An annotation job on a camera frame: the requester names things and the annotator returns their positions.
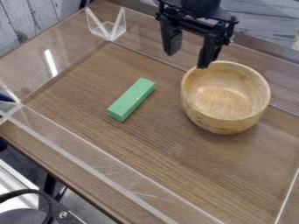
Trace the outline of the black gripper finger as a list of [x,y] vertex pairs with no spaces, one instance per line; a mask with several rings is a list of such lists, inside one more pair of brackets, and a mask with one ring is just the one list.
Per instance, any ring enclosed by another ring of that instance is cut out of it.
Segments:
[[182,31],[174,21],[166,17],[160,18],[160,30],[162,38],[162,50],[172,56],[181,49]]
[[222,47],[222,37],[216,33],[208,33],[204,37],[202,47],[197,60],[197,68],[205,69],[210,62],[216,60]]

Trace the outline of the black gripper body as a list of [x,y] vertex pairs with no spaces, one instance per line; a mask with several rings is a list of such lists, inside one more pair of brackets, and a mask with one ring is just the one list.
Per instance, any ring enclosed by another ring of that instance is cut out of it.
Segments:
[[220,7],[220,0],[157,0],[158,11],[154,19],[168,18],[181,30],[200,36],[216,33],[222,44],[230,43],[238,19]]

